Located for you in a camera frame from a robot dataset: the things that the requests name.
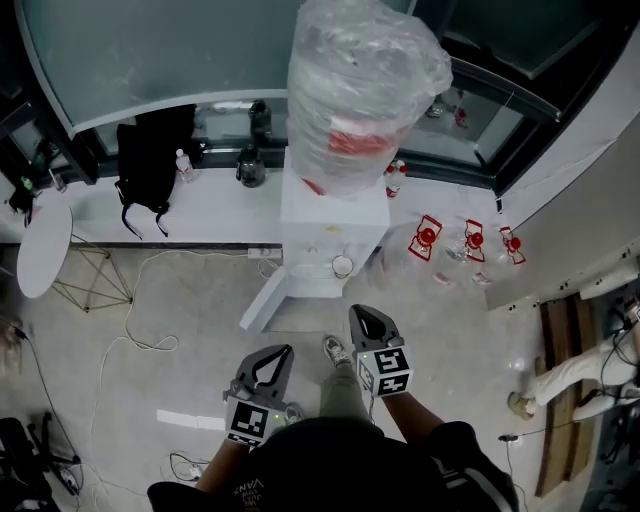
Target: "round table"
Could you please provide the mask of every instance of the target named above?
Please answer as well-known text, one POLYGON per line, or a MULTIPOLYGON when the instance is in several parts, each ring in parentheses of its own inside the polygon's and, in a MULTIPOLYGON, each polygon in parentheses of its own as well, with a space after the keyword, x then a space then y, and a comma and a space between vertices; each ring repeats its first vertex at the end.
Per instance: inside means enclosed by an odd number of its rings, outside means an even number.
POLYGON ((33 216, 18 252, 18 284, 30 299, 54 283, 69 250, 73 218, 66 204, 52 204, 33 216))
POLYGON ((22 293, 30 299, 43 295, 49 288, 53 288, 65 299, 85 312, 101 309, 118 304, 131 304, 133 297, 127 288, 122 275, 116 267, 111 253, 87 242, 84 238, 73 234, 73 217, 71 209, 64 203, 47 205, 33 215, 33 220, 27 228, 20 251, 18 252, 18 284, 22 293), (82 246, 70 246, 72 238, 82 242, 82 246), (77 284, 63 283, 58 274, 69 250, 77 251, 96 271, 89 288, 77 284), (92 261, 88 255, 100 256, 99 261, 92 261), (103 271, 105 266, 113 268, 111 278, 103 271), (117 297, 95 291, 99 277, 106 280, 117 292, 117 297), (84 305, 74 297, 72 290, 86 292, 84 305), (113 302, 91 305, 92 297, 106 297, 113 302))

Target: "person in black shirt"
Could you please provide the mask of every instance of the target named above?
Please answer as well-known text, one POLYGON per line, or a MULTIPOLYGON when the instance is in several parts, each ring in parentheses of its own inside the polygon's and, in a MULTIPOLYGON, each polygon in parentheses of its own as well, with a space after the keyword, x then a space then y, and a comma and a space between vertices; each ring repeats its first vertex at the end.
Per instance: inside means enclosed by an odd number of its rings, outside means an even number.
POLYGON ((195 488, 161 482, 154 512, 271 510, 518 511, 509 475, 480 450, 473 428, 445 423, 410 393, 382 401, 406 443, 374 426, 342 342, 325 336, 335 365, 319 417, 288 408, 288 426, 250 451, 225 439, 195 488))

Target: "white pants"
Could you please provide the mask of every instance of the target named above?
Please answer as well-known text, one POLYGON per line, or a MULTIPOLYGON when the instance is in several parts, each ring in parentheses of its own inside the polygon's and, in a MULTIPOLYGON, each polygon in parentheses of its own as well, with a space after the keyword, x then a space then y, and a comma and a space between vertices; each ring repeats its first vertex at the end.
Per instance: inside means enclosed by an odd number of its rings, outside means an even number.
MULTIPOLYGON (((633 334, 628 335, 620 343, 620 351, 632 363, 637 363, 635 347, 633 345, 633 334)), ((522 395, 524 398, 535 398, 538 405, 546 405, 552 398, 559 395, 582 379, 591 379, 600 382, 604 386, 619 386, 632 380, 636 375, 636 367, 627 364, 614 351, 610 341, 602 343, 600 346, 587 350, 584 354, 567 359, 551 371, 536 377, 530 383, 527 391, 522 395)), ((615 403, 615 399, 609 396, 600 396, 585 405, 587 411, 578 408, 574 419, 584 419, 592 415, 594 407, 597 412, 610 408, 615 403)))

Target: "white tabletop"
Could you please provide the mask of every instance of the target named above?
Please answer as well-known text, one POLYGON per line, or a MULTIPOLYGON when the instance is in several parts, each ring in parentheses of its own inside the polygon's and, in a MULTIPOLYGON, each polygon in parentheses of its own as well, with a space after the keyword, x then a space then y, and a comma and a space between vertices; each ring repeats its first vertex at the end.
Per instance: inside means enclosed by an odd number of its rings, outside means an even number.
POLYGON ((71 209, 63 203, 47 205, 33 215, 18 252, 18 284, 35 299, 53 284, 71 242, 71 209))

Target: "black chair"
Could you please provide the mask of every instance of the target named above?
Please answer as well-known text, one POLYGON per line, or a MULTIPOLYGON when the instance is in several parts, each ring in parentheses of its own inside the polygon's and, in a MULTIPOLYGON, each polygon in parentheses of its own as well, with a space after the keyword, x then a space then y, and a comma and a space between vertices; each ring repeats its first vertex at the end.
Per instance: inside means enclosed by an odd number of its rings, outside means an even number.
POLYGON ((78 489, 68 482, 60 472, 59 465, 72 466, 80 464, 80 458, 72 459, 58 457, 49 448, 50 413, 44 415, 42 421, 42 440, 35 434, 35 425, 27 427, 33 443, 27 438, 24 428, 16 418, 0 419, 0 443, 4 451, 0 451, 0 469, 6 478, 0 480, 0 512, 12 511, 24 500, 38 500, 47 504, 44 510, 58 512, 59 508, 53 501, 51 486, 43 473, 51 471, 72 496, 78 495, 78 489))

